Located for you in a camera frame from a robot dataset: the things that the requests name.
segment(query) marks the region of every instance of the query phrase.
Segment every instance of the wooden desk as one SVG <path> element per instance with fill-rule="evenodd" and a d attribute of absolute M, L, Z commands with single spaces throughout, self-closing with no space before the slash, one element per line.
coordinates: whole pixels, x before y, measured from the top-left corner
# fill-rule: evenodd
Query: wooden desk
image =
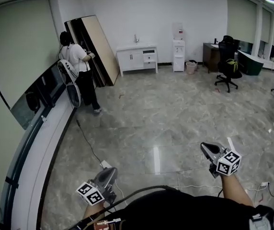
<path fill-rule="evenodd" d="M 219 48 L 212 46 L 212 44 L 203 43 L 203 66 L 210 71 L 218 71 L 218 62 L 220 61 Z"/>

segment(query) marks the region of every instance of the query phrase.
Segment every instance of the wooden panel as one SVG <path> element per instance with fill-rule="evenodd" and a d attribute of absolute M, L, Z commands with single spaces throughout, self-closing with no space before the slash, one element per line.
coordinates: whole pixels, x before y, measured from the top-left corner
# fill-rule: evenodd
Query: wooden panel
<path fill-rule="evenodd" d="M 92 40 L 93 45 L 99 54 L 99 57 L 101 58 L 102 63 L 104 64 L 111 82 L 114 84 L 119 74 L 119 66 L 97 17 L 95 15 L 84 17 L 82 18 L 82 21 Z"/>

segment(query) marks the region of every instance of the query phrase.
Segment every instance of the marble floor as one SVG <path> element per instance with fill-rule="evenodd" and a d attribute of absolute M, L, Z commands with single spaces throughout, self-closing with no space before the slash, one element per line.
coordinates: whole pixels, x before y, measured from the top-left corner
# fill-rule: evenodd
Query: marble floor
<path fill-rule="evenodd" d="M 100 171 L 98 160 L 76 123 L 101 160 L 118 168 L 117 184 L 125 195 L 151 185 L 221 185 L 208 171 L 200 150 L 202 141 L 228 146 L 231 137 L 243 156 L 237 177 L 243 187 L 257 189 L 270 182 L 274 194 L 274 72 L 243 75 L 239 89 L 214 85 L 217 73 L 199 66 L 194 75 L 173 73 L 170 66 L 128 72 L 115 86 L 97 88 L 103 111 L 92 114 L 81 106 L 60 146 L 49 180 L 41 229 L 64 229 L 79 221 L 86 203 L 75 190 Z M 159 151 L 160 174 L 155 174 L 154 150 Z M 120 191 L 114 187 L 118 199 Z M 181 188 L 194 196 L 217 196 L 219 188 Z M 255 191 L 247 191 L 254 201 Z M 274 198 L 260 191 L 256 204 L 271 206 Z M 117 209 L 125 207 L 124 203 Z"/>

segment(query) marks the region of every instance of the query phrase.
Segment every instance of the black pants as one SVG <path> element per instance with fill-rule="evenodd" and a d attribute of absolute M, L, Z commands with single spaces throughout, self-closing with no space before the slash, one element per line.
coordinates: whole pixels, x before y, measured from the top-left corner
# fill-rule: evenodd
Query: black pants
<path fill-rule="evenodd" d="M 75 82 L 80 89 L 80 94 L 84 100 L 85 105 L 92 104 L 94 110 L 99 109 L 100 105 L 98 104 L 97 96 L 94 90 L 92 71 L 80 71 L 79 77 Z"/>

